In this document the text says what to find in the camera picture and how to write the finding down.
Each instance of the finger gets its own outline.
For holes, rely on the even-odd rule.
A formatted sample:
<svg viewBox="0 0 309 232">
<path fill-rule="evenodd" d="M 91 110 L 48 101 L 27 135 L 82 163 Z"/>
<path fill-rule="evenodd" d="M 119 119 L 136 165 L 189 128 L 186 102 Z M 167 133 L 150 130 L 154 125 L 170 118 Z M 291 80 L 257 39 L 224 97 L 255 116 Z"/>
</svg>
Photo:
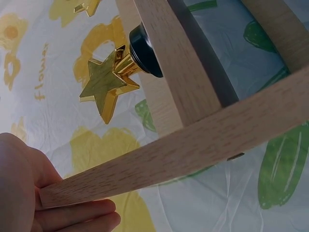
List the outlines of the finger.
<svg viewBox="0 0 309 232">
<path fill-rule="evenodd" d="M 43 231 L 56 231 L 77 223 L 98 218 L 102 215 L 113 213 L 115 203 L 111 200 L 102 200 L 84 203 L 75 206 L 56 208 L 35 213 L 35 219 Z"/>
<path fill-rule="evenodd" d="M 8 133 L 0 134 L 0 141 L 14 148 L 16 154 L 13 155 L 28 161 L 35 186 L 43 188 L 62 180 L 47 156 L 41 151 L 27 146 L 19 138 Z"/>
<path fill-rule="evenodd" d="M 28 147 L 28 149 L 28 160 L 32 168 L 34 185 L 36 187 L 44 188 L 62 180 L 44 153 L 32 147 Z"/>
<path fill-rule="evenodd" d="M 86 223 L 76 224 L 58 232 L 111 232 L 120 223 L 120 216 L 117 213 L 111 213 Z"/>
</svg>

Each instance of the green leaf print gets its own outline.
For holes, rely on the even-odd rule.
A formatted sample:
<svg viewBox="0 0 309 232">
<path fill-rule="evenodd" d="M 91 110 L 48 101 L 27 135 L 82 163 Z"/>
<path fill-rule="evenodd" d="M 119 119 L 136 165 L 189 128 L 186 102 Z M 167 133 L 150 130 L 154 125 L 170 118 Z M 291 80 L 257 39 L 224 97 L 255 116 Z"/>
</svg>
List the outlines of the green leaf print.
<svg viewBox="0 0 309 232">
<path fill-rule="evenodd" d="M 260 24 L 258 24 L 256 21 L 252 21 L 246 26 L 243 37 L 254 47 L 263 49 L 268 52 L 277 52 L 275 45 L 264 32 Z"/>
<path fill-rule="evenodd" d="M 217 6 L 217 0 L 209 0 L 209 1 L 202 1 L 193 5 L 188 6 L 189 11 L 199 11 L 204 10 L 211 7 Z"/>
<path fill-rule="evenodd" d="M 290 75 L 290 71 L 286 66 L 284 66 L 282 69 L 279 70 L 272 78 L 270 78 L 269 81 L 265 83 L 260 89 L 260 91 L 268 86 L 271 86 L 272 84 L 276 83 L 277 81 L 280 81 L 281 79 L 287 77 Z"/>
<path fill-rule="evenodd" d="M 135 112 L 141 117 L 143 126 L 150 131 L 156 132 L 153 117 L 150 114 L 146 99 L 135 105 Z"/>
<path fill-rule="evenodd" d="M 308 122 L 268 142 L 258 180 L 262 209 L 288 202 L 301 177 L 308 148 Z"/>
</svg>

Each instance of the sheet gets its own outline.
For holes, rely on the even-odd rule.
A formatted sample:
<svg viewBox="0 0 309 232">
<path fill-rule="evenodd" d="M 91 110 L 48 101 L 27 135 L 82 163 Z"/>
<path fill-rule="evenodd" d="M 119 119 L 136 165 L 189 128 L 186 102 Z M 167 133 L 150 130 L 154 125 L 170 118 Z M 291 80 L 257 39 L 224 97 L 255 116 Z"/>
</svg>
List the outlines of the sheet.
<svg viewBox="0 0 309 232">
<path fill-rule="evenodd" d="M 93 102 L 79 103 L 87 60 L 126 43 L 113 0 L 74 14 L 82 0 L 0 2 L 0 132 L 42 150 L 63 178 L 158 138 L 143 90 L 119 98 L 105 125 Z M 309 3 L 286 0 L 309 28 Z M 239 0 L 185 0 L 240 99 L 288 73 Z M 133 80 L 140 83 L 136 75 Z M 116 232 L 304 232 L 309 230 L 308 124 L 233 161 L 112 197 Z"/>
</svg>

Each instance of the light wood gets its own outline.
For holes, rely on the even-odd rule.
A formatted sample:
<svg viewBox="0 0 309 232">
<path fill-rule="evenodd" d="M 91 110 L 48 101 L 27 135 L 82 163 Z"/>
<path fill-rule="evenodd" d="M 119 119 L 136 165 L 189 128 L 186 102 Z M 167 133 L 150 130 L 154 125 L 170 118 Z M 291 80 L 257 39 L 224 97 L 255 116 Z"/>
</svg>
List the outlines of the light wood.
<svg viewBox="0 0 309 232">
<path fill-rule="evenodd" d="M 44 207 L 110 197 L 213 165 L 309 119 L 309 67 L 182 130 L 43 188 Z"/>
<path fill-rule="evenodd" d="M 221 109 L 217 94 L 175 12 L 166 0 L 136 0 L 145 30 L 182 124 Z"/>
<path fill-rule="evenodd" d="M 129 33 L 141 23 L 133 0 L 116 0 L 122 24 L 129 41 Z M 183 128 L 178 110 L 165 78 L 156 78 L 151 74 L 139 73 L 154 126 L 159 137 L 163 137 Z"/>
<path fill-rule="evenodd" d="M 290 72 L 309 64 L 309 32 L 284 0 L 241 0 L 263 27 Z"/>
</svg>

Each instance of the gold metal stem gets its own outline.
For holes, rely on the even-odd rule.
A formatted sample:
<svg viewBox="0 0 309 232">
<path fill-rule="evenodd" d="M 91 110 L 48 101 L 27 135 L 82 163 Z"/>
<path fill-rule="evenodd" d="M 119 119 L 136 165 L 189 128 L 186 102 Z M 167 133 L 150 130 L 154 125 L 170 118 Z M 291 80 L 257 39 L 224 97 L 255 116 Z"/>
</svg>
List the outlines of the gold metal stem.
<svg viewBox="0 0 309 232">
<path fill-rule="evenodd" d="M 134 62 L 130 53 L 128 53 L 114 68 L 114 72 L 120 76 L 131 76 L 141 72 L 139 66 Z"/>
</svg>

